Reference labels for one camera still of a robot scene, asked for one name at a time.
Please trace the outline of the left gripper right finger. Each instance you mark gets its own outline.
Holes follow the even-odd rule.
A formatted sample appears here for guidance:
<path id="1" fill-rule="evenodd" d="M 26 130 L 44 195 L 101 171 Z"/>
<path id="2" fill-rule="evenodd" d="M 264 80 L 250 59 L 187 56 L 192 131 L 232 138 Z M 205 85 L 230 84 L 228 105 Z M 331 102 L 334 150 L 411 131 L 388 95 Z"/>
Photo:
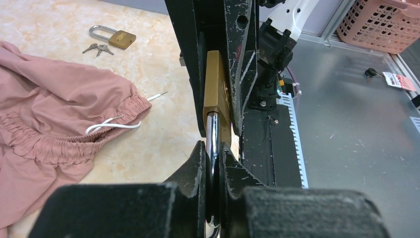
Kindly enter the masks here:
<path id="1" fill-rule="evenodd" d="M 263 185 L 220 151 L 222 238 L 387 238 L 376 205 L 363 193 L 342 189 Z"/>

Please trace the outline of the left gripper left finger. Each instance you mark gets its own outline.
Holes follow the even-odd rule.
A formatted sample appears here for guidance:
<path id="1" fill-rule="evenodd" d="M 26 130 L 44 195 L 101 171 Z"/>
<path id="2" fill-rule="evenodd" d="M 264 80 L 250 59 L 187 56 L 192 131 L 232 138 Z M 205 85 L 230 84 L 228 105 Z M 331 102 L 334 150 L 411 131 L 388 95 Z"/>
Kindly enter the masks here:
<path id="1" fill-rule="evenodd" d="M 75 184 L 46 201 L 31 238 L 203 238 L 206 150 L 161 183 Z"/>

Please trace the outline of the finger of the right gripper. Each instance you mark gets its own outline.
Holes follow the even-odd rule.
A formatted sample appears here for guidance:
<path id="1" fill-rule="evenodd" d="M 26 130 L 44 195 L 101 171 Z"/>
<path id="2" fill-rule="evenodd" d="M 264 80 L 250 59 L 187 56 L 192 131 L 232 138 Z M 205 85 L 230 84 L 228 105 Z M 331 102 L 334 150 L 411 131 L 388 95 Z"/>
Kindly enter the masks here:
<path id="1" fill-rule="evenodd" d="M 166 0 L 170 20 L 189 74 L 198 130 L 206 136 L 203 118 L 207 48 L 204 27 L 208 23 L 209 0 Z"/>
<path id="2" fill-rule="evenodd" d="M 233 130 L 242 134 L 244 110 L 257 78 L 256 2 L 225 0 L 225 32 Z"/>

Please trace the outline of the brass padlock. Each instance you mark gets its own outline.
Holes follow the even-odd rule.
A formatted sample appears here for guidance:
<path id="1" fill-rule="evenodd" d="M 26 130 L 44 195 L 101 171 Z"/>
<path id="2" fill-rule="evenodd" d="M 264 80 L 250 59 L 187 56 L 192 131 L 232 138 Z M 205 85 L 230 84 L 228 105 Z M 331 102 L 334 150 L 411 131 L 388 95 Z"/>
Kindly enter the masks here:
<path id="1" fill-rule="evenodd" d="M 220 227 L 220 153 L 231 143 L 228 83 L 221 53 L 208 51 L 203 120 L 206 126 L 206 222 L 216 236 Z"/>
<path id="2" fill-rule="evenodd" d="M 97 34 L 96 31 L 104 31 L 110 33 L 109 37 Z M 126 50 L 129 48 L 137 39 L 137 36 L 123 31 L 123 30 L 115 30 L 103 25 L 94 25 L 89 29 L 89 35 L 93 38 L 103 40 L 108 42 L 109 45 L 117 47 L 122 50 Z"/>

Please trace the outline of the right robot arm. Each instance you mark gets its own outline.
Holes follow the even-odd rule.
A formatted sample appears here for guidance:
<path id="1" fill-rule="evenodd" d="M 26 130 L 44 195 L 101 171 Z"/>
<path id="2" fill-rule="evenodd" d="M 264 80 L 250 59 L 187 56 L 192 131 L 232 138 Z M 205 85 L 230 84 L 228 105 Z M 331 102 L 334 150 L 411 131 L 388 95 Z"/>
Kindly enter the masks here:
<path id="1" fill-rule="evenodd" d="M 315 0 L 168 0 L 165 3 L 184 59 L 200 135 L 206 136 L 205 80 L 211 51 L 219 52 L 231 122 L 242 133 L 256 89 L 274 83 L 293 56 Z"/>

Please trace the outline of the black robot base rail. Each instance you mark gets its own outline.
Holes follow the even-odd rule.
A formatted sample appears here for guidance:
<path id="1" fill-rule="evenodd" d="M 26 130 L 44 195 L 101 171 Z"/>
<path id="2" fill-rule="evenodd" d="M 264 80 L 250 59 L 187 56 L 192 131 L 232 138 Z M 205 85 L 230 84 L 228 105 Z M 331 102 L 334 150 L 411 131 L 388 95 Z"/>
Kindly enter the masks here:
<path id="1" fill-rule="evenodd" d="M 290 94 L 280 94 L 269 111 L 246 109 L 240 162 L 267 186 L 309 188 Z"/>

